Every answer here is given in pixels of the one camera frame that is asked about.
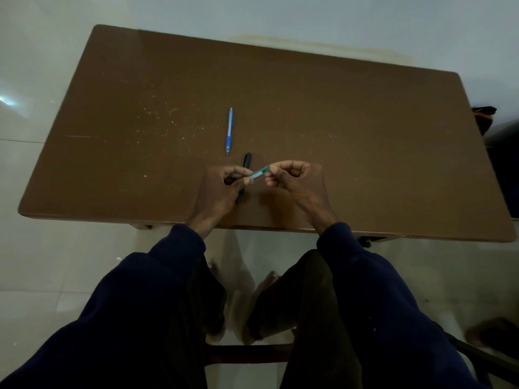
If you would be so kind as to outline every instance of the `hand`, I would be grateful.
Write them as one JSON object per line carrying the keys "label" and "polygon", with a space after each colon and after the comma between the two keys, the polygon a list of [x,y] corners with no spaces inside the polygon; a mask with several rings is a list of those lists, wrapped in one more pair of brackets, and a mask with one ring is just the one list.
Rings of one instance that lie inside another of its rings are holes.
{"label": "hand", "polygon": [[288,190],[318,234],[339,221],[328,202],[321,165],[293,160],[276,162],[265,174],[265,182],[269,187]]}
{"label": "hand", "polygon": [[205,171],[193,214],[186,225],[204,239],[234,206],[238,193],[252,180],[241,166],[211,166]]}

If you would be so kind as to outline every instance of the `blue pen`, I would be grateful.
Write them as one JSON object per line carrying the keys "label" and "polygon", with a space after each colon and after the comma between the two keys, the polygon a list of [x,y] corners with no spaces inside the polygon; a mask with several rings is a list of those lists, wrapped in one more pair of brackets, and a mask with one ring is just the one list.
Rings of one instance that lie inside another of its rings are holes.
{"label": "blue pen", "polygon": [[227,146],[225,147],[225,152],[229,155],[230,152],[230,133],[232,131],[232,108],[229,111],[229,128],[227,129]]}

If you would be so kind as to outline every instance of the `dark blue sweater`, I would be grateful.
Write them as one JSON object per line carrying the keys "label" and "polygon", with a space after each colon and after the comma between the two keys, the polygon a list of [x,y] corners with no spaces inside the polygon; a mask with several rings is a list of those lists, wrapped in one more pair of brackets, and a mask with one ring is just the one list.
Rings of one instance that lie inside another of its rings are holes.
{"label": "dark blue sweater", "polygon": [[[383,257],[364,250],[347,224],[329,227],[317,248],[333,273],[342,320],[362,365],[364,388],[484,388],[418,309]],[[148,254],[128,255],[96,287],[77,320],[58,330],[0,388],[167,386],[160,347],[178,298],[205,251],[176,225]]]}

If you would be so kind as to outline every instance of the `black pen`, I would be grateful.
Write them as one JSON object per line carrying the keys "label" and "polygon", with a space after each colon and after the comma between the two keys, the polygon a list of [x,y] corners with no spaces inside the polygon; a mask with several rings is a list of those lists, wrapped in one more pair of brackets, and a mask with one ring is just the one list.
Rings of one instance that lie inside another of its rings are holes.
{"label": "black pen", "polygon": [[[250,153],[247,153],[245,155],[245,159],[243,160],[243,167],[244,168],[247,168],[249,169],[249,167],[251,166],[251,158],[252,158],[252,154]],[[241,202],[241,197],[243,196],[243,191],[245,191],[245,189],[243,188],[240,193],[238,194],[238,198],[236,199],[236,204],[239,205],[240,202]]]}

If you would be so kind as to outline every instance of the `tabletop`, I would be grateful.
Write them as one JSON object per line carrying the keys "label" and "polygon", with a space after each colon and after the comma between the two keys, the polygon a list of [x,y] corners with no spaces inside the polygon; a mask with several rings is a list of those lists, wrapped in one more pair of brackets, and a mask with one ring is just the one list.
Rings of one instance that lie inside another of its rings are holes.
{"label": "tabletop", "polygon": [[[230,155],[227,116],[234,110]],[[320,163],[330,203],[365,235],[512,241],[459,76],[95,26],[19,213],[182,223],[207,165]],[[261,179],[218,225],[313,229]]]}

